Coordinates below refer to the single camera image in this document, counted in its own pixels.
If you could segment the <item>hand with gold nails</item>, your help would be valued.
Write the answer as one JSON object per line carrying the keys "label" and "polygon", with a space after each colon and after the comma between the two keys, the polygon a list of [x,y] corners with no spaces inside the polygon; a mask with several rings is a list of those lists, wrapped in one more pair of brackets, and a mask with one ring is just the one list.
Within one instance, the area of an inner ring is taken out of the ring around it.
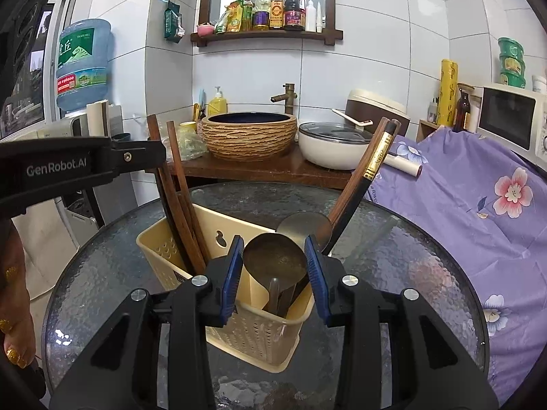
{"label": "hand with gold nails", "polygon": [[8,361],[25,368],[36,353],[30,294],[26,286],[25,253],[10,219],[1,220],[1,333]]}

